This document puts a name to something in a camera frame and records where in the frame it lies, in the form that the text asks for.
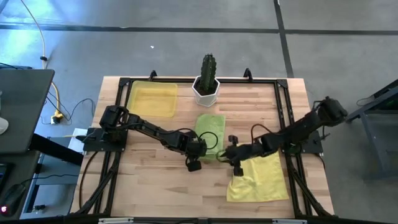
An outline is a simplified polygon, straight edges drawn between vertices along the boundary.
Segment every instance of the green towel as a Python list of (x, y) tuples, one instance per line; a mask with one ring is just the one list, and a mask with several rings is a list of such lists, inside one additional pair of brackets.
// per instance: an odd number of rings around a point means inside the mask
[[(225, 116), (202, 114), (197, 119), (195, 132), (198, 135), (206, 131), (215, 133), (218, 137), (217, 146), (214, 149), (208, 149), (204, 159), (216, 159), (217, 152), (223, 150), (224, 132), (225, 132)], [(216, 144), (216, 138), (212, 134), (204, 134), (202, 139), (206, 140), (207, 148), (213, 147)]]

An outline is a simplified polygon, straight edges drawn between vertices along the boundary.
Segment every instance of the concrete floor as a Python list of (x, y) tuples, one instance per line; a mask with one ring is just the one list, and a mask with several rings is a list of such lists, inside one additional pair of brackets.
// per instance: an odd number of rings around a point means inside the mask
[[(215, 27), (277, 29), (272, 0), (25, 0), (41, 24), (118, 27)], [(394, 0), (280, 0), (286, 29), (398, 30)], [(0, 24), (32, 20), (19, 0), (9, 0)], [(71, 110), (84, 98), (97, 100), (106, 75), (190, 75), (213, 52), (217, 75), (286, 77), (279, 34), (44, 31), (48, 68), (56, 71), (62, 103)], [(36, 30), (0, 30), (0, 62), (40, 68)], [(331, 96), (353, 111), (398, 75), (396, 35), (287, 35), (294, 77), (304, 78), (310, 101)], [(71, 134), (91, 124), (89, 102), (72, 125), (38, 124), (36, 133)], [(42, 116), (49, 122), (52, 105)], [(326, 129), (326, 174), (335, 213), (344, 218), (398, 223), (395, 180), (365, 181), (374, 155), (360, 121)]]

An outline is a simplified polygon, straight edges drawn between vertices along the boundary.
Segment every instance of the yellow cloth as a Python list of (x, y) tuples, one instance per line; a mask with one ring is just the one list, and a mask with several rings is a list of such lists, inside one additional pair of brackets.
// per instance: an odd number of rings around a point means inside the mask
[(228, 184), (227, 202), (268, 202), (289, 199), (280, 165), (279, 152), (241, 162), (244, 175), (233, 175)]

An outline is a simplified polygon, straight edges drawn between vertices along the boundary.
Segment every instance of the hexagonal planter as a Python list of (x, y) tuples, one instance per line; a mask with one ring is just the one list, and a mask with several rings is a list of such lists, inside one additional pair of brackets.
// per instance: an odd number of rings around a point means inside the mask
[(202, 95), (195, 89), (195, 84), (196, 84), (197, 82), (199, 82), (199, 80), (200, 80), (200, 76), (197, 76), (196, 79), (195, 79), (195, 81), (194, 81), (193, 84), (192, 84), (192, 90), (193, 90), (193, 92), (194, 92), (194, 94), (195, 94), (195, 97), (196, 97), (196, 99), (197, 99), (197, 103), (198, 103), (199, 105), (202, 105), (202, 106), (211, 107), (211, 106), (212, 106), (214, 103), (216, 103), (216, 101), (217, 101), (218, 90), (220, 89), (220, 82), (219, 82), (217, 79), (215, 79), (215, 82), (217, 82), (217, 89), (216, 89), (216, 91), (215, 91), (213, 94), (202, 96)]

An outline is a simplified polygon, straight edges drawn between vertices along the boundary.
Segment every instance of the yellow tray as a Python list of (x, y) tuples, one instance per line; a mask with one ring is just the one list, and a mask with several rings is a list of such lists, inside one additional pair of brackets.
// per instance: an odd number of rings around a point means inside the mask
[(135, 81), (127, 108), (130, 113), (170, 118), (177, 104), (177, 84)]

